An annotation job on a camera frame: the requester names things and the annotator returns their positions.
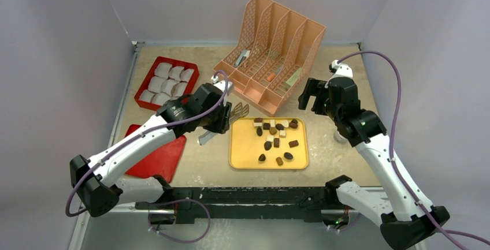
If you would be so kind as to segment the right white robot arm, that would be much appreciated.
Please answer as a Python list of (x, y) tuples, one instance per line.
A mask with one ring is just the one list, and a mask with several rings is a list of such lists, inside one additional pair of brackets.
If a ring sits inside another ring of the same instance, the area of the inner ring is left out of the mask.
[(298, 108), (304, 110), (312, 96), (315, 101), (311, 110), (334, 122), (340, 135), (373, 170), (388, 198), (383, 200), (342, 175), (325, 184), (324, 199), (328, 206), (338, 208), (343, 204), (360, 212), (380, 228), (392, 249), (409, 249), (433, 235), (436, 227), (431, 219), (439, 225), (449, 220), (447, 209), (434, 206), (417, 188), (396, 154), (389, 151), (386, 127), (375, 112), (361, 107), (353, 79), (309, 78), (298, 98)]

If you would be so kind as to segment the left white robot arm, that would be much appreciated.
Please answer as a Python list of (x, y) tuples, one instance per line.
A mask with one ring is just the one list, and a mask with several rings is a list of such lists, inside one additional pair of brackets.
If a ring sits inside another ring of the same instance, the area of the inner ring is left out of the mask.
[(233, 83), (204, 83), (194, 94), (165, 102), (139, 129), (115, 145), (86, 159), (81, 155), (70, 163), (72, 191), (65, 206), (69, 217), (75, 196), (92, 217), (99, 217), (118, 204), (148, 202), (164, 209), (172, 203), (172, 193), (161, 176), (125, 179), (124, 174), (158, 148), (197, 128), (223, 134), (229, 129), (232, 104), (226, 100)]

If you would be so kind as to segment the metal tongs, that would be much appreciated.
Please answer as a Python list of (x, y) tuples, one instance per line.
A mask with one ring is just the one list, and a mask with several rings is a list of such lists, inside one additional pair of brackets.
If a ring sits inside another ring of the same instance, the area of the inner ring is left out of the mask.
[[(248, 104), (243, 104), (242, 102), (239, 102), (233, 110), (230, 112), (229, 116), (229, 123), (232, 124), (235, 121), (237, 121), (240, 118), (245, 117), (250, 111), (249, 105)], [(198, 137), (198, 144), (200, 146), (205, 145), (209, 140), (214, 138), (217, 135), (217, 133), (211, 132), (211, 131), (206, 131), (204, 134), (200, 135)]]

